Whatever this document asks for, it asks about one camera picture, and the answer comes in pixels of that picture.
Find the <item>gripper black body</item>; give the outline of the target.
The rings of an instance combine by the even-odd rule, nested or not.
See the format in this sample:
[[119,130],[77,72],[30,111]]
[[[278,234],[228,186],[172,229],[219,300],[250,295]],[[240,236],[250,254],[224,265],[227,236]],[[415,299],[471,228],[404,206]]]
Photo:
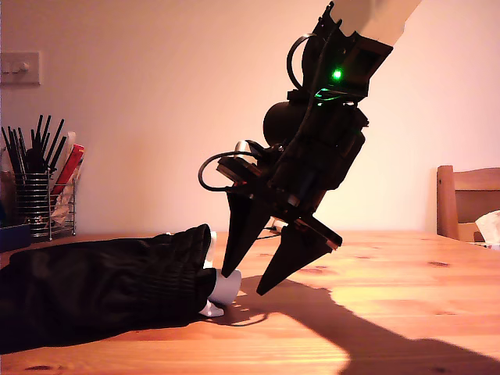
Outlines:
[[332,249],[342,238],[313,218],[326,191],[338,188],[351,167],[356,150],[334,150],[319,156],[320,170],[307,159],[285,159],[278,150],[224,152],[216,156],[217,170],[234,182],[220,190],[265,202],[273,216],[286,224],[310,227],[325,237]]

